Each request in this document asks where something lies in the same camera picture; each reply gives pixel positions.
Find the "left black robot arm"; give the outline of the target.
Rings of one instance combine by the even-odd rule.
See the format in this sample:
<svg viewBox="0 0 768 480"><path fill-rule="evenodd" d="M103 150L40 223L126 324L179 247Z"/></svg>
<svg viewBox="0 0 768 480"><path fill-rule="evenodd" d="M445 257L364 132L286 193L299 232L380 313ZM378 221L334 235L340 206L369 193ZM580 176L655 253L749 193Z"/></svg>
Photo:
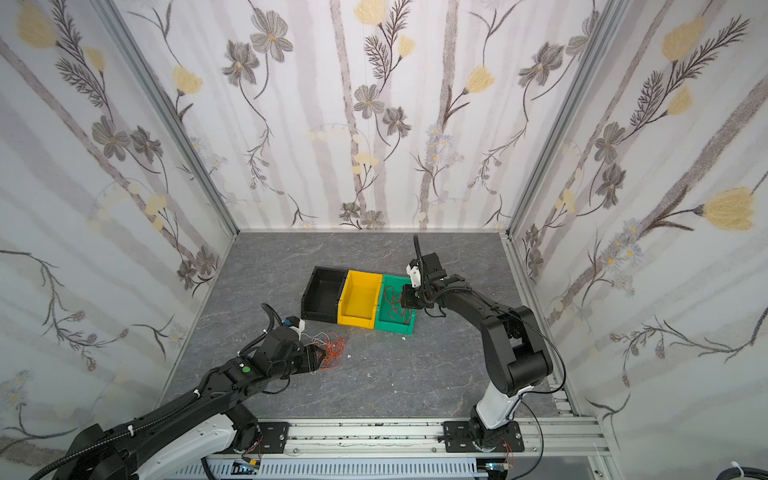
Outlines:
<svg viewBox="0 0 768 480"><path fill-rule="evenodd" d="M98 424L86 428L63 457L34 478L161 478L211 454L264 446L267 435L246 400L268 394L273 380L288 382L319 370L326 351L302 341L299 318L282 320L270 305L263 308L268 327L233 358L204 373L191 390L109 429Z"/></svg>

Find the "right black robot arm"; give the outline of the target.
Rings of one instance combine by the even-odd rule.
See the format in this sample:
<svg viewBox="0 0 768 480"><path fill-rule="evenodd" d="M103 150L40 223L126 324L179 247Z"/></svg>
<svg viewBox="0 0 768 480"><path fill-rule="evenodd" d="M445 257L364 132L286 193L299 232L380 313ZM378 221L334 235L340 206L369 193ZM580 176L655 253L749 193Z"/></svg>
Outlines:
<svg viewBox="0 0 768 480"><path fill-rule="evenodd" d="M448 451L494 451L514 436L514 415L525 397L554 371L554 344L536 326L528 307L512 307L480 293L460 275L450 275L437 254L423 254L413 236L415 258L406 267L401 307L431 314L450 311L480 333L489 386L466 422L444 424Z"/></svg>

